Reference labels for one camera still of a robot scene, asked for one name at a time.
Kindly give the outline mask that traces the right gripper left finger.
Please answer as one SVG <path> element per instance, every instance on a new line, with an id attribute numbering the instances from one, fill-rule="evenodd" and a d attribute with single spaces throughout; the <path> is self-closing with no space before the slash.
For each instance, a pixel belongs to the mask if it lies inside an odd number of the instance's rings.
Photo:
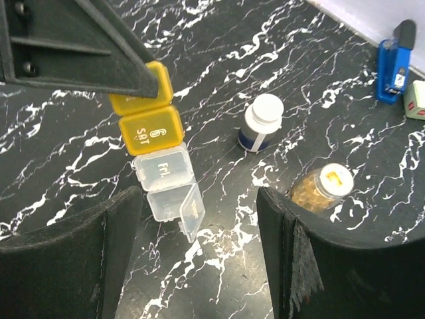
<path id="1" fill-rule="evenodd" d="M 1 242 L 1 317 L 114 318 L 142 206 L 132 186 Z"/>

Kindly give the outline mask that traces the yellow clear weekly pill organizer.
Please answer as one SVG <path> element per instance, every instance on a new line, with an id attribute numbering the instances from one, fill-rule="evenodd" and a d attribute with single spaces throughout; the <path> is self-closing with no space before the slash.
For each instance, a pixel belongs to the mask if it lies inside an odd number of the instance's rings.
<path id="1" fill-rule="evenodd" d="M 193 243 L 205 216 L 205 206 L 183 141 L 178 110 L 172 104 L 173 87 L 167 67 L 147 64 L 158 81 L 156 98 L 109 95 L 127 151 L 134 157 L 137 179 L 158 222 L 177 219 Z"/>

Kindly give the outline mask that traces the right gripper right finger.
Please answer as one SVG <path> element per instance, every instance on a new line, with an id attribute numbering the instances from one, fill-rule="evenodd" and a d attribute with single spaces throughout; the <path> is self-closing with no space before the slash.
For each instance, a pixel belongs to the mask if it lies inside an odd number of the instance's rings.
<path id="1" fill-rule="evenodd" d="M 424 239 L 388 245 L 257 192 L 275 318 L 423 318 Z"/>

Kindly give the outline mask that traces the clear jar of yellow capsules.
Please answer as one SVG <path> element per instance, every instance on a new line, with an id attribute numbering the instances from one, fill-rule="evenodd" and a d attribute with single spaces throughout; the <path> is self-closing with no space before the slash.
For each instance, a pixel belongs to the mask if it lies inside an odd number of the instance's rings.
<path id="1" fill-rule="evenodd" d="M 303 176 L 291 189 L 291 200 L 311 211 L 329 209 L 353 190 L 354 178 L 340 163 L 329 163 Z"/>

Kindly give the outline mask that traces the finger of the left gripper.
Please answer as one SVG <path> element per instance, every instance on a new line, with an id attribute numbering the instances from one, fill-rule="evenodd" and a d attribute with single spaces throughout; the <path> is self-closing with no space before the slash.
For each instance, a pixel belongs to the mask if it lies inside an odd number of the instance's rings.
<path id="1" fill-rule="evenodd" d="M 154 56 L 106 1 L 2 1 L 1 81 L 155 98 Z"/>

